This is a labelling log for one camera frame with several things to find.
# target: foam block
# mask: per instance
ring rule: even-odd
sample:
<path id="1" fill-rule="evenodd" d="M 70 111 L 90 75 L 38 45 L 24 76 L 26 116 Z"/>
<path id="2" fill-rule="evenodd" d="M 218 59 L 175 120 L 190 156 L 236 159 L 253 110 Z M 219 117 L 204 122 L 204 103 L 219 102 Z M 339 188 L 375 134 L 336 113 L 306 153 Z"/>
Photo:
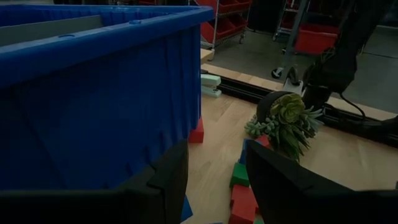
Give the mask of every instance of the foam block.
<path id="1" fill-rule="evenodd" d="M 249 187 L 234 185 L 231 196 L 229 224 L 253 224 L 258 204 Z"/>
<path id="2" fill-rule="evenodd" d="M 198 126 L 196 129 L 192 130 L 189 134 L 189 143 L 203 143 L 203 137 L 205 136 L 205 129 L 203 128 L 203 120 L 200 117 L 198 121 Z"/>
<path id="3" fill-rule="evenodd" d="M 262 144 L 262 146 L 264 146 L 264 147 L 271 147 L 266 134 L 263 134 L 262 136 L 258 137 L 256 139 L 256 142 Z"/>
<path id="4" fill-rule="evenodd" d="M 181 213 L 181 222 L 184 222 L 187 220 L 189 217 L 193 215 L 191 206 L 189 205 L 189 201 L 187 196 L 184 198 L 184 206 L 182 207 L 182 213 Z"/>
<path id="5" fill-rule="evenodd" d="M 239 163 L 246 165 L 246 142 L 250 139 L 243 139 L 243 146 L 242 146 L 242 152 L 241 152 L 241 157 L 239 158 Z"/>
<path id="6" fill-rule="evenodd" d="M 264 224 L 264 222 L 261 220 L 261 219 L 256 219 L 255 221 L 254 221 L 254 224 Z"/>
<path id="7" fill-rule="evenodd" d="M 235 163 L 229 187 L 233 187 L 236 184 L 243 185 L 246 187 L 249 187 L 250 185 L 248 173 L 246 172 L 246 165 L 244 164 Z"/>

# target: blue plastic bin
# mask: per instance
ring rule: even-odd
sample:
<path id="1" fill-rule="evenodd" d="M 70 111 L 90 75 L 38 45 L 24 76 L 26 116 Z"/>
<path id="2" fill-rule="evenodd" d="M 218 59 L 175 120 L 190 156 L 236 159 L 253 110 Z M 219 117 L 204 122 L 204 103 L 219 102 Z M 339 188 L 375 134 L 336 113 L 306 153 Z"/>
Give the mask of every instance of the blue plastic bin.
<path id="1" fill-rule="evenodd" d="M 212 9 L 0 6 L 0 26 L 89 15 L 104 27 L 0 47 L 0 189 L 112 188 L 196 127 Z"/>

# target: concrete floor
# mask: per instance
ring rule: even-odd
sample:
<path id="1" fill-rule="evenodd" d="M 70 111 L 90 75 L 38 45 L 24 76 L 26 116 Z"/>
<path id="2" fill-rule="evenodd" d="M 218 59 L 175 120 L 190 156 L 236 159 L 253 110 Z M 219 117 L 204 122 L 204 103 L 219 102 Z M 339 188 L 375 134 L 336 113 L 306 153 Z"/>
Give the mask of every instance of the concrete floor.
<path id="1" fill-rule="evenodd" d="M 271 71 L 282 62 L 285 44 L 273 42 L 270 34 L 246 32 L 243 44 L 238 38 L 216 48 L 212 65 L 241 73 L 272 79 Z M 299 74 L 313 62 L 314 57 L 296 55 L 293 64 Z M 344 96 L 362 105 L 398 113 L 398 29 L 377 28 L 364 53 L 358 56 L 355 80 Z"/>

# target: bin rim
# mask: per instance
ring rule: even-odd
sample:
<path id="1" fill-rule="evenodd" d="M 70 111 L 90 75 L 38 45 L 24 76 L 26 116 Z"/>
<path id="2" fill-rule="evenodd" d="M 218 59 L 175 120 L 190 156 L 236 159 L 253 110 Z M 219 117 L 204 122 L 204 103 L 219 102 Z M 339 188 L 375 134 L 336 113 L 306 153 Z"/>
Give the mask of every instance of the bin rim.
<path id="1" fill-rule="evenodd" d="M 169 12 L 164 16 L 0 47 L 0 88 L 24 82 L 118 50 L 149 42 L 213 18 L 208 6 L 69 6 L 17 4 L 0 9 Z"/>

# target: green block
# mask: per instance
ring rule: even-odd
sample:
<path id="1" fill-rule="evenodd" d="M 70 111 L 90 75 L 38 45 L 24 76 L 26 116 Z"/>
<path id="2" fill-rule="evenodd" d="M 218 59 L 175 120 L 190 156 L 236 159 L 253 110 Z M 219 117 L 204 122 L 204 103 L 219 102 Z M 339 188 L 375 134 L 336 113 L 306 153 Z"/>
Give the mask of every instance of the green block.
<path id="1" fill-rule="evenodd" d="M 254 224 L 264 224 L 264 222 L 263 222 L 261 219 L 257 218 L 257 219 L 254 221 Z"/>
<path id="2" fill-rule="evenodd" d="M 244 164 L 235 163 L 229 187 L 233 187 L 233 185 L 235 184 L 243 185 L 246 187 L 249 187 L 250 185 L 248 173 L 246 172 L 246 166 Z"/>

